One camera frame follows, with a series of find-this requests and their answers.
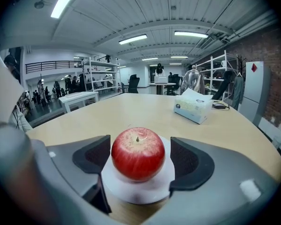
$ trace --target balcony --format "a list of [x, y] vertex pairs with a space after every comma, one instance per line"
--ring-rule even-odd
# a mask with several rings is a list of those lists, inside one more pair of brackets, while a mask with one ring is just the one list
[[45, 61], [28, 63], [25, 66], [26, 74], [60, 68], [82, 68], [81, 61]]

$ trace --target red sticker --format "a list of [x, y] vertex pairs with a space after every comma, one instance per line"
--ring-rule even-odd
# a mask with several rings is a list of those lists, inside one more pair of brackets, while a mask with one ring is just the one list
[[253, 63], [253, 65], [252, 65], [252, 71], [253, 71], [253, 73], [254, 73], [256, 70], [257, 70], [257, 67], [256, 67], [255, 63]]

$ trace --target white plate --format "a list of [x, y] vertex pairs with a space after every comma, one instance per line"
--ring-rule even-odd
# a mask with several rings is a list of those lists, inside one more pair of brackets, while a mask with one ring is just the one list
[[160, 172], [147, 182], [133, 182], [114, 167], [111, 155], [101, 173], [104, 188], [129, 203], [148, 204], [169, 196], [169, 184], [175, 180], [175, 168], [170, 159], [170, 141], [159, 136], [165, 148], [165, 162]]

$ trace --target red apple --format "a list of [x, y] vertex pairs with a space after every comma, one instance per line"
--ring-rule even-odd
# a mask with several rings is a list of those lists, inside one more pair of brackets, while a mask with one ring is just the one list
[[117, 136], [111, 156], [121, 174], [133, 181], [148, 181], [161, 170], [165, 150], [156, 133], [144, 127], [134, 127]]

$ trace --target brick wall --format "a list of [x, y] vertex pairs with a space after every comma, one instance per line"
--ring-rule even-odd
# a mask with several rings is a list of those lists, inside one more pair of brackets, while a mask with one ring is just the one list
[[272, 25], [250, 34], [208, 55], [197, 64], [209, 60], [210, 56], [222, 55], [224, 50], [229, 54], [238, 54], [247, 58], [243, 62], [244, 65], [249, 61], [264, 61], [264, 65], [271, 68], [271, 88], [263, 117], [268, 121], [275, 117], [274, 125], [279, 126], [281, 124], [281, 29], [279, 26]]

